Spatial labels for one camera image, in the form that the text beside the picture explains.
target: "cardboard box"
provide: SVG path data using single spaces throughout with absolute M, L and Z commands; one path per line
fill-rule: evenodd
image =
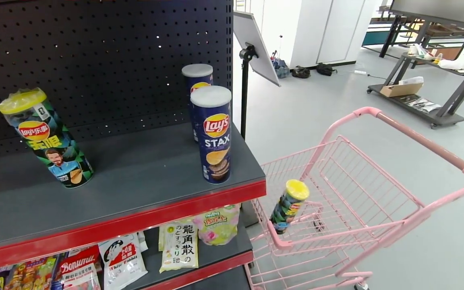
M 383 86 L 383 88 L 381 89 L 381 94 L 387 97 L 398 97 L 401 95 L 416 94 L 420 90 L 420 88 L 422 88 L 422 86 L 423 83 Z

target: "cart handle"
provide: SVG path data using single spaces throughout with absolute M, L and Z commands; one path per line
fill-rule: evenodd
M 407 127 L 398 121 L 395 121 L 394 119 L 388 117 L 385 115 L 381 110 L 373 107 L 363 107 L 355 110 L 352 114 L 348 114 L 347 116 L 339 119 L 338 121 L 335 121 L 327 130 L 325 133 L 322 142 L 320 143 L 325 144 L 330 140 L 334 130 L 339 127 L 340 125 L 343 125 L 344 123 L 347 123 L 348 121 L 351 121 L 355 118 L 358 118 L 364 114 L 370 114 L 373 117 L 376 117 L 380 119 L 381 121 L 385 122 L 386 124 L 392 126 L 393 128 L 399 130 L 403 134 L 411 137 L 413 140 L 416 142 L 420 143 L 424 147 L 427 147 L 429 150 L 433 151 L 435 154 L 440 156 L 441 158 L 447 160 L 450 164 L 454 165 L 455 167 L 459 168 L 463 174 L 464 174 L 464 160 L 453 154 L 452 152 L 446 150 L 442 146 L 434 143 L 433 141 L 425 138 L 423 135 L 419 134 L 418 132 L 415 132 L 413 129 L 410 127 Z

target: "white cabinet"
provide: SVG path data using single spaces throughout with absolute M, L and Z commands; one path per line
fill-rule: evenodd
M 289 65 L 355 61 L 381 0 L 246 0 L 269 53 Z

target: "blue chip can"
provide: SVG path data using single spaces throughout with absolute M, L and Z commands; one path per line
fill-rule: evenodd
M 232 93 L 221 86 L 208 86 L 191 93 L 203 177 L 219 184 L 230 177 Z
M 197 130 L 195 128 L 194 109 L 191 104 L 191 93 L 203 87 L 212 86 L 212 66 L 208 64 L 190 64 L 182 68 L 182 74 L 186 79 L 187 106 L 189 118 L 193 127 L 193 137 L 198 142 Z

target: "gray floor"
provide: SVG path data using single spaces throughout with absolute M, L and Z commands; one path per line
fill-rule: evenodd
M 317 145 L 333 121 L 363 106 L 380 108 L 464 159 L 464 122 L 431 130 L 428 123 L 414 115 L 374 93 L 366 94 L 368 85 L 383 80 L 349 73 L 362 69 L 386 77 L 395 62 L 362 50 L 358 63 L 338 67 L 337 75 L 325 77 L 313 71 L 309 79 L 282 79 L 281 88 L 251 73 L 246 141 L 258 162 L 266 163 Z M 237 126 L 240 68 L 237 58 L 234 64 L 234 123 Z M 419 75 L 425 79 L 420 95 L 440 104 L 462 81 L 462 77 L 426 66 L 409 70 L 406 77 Z M 464 116 L 464 104 L 458 113 Z M 464 185 L 464 175 L 459 170 L 373 118 L 356 119 L 338 133 L 349 138 L 425 203 Z M 253 236 L 259 229 L 254 226 L 249 231 Z M 289 264 L 297 262 L 298 257 L 288 259 Z M 359 270 L 374 272 L 369 280 L 372 290 L 464 290 L 464 198 L 438 210 L 390 248 L 367 258 Z

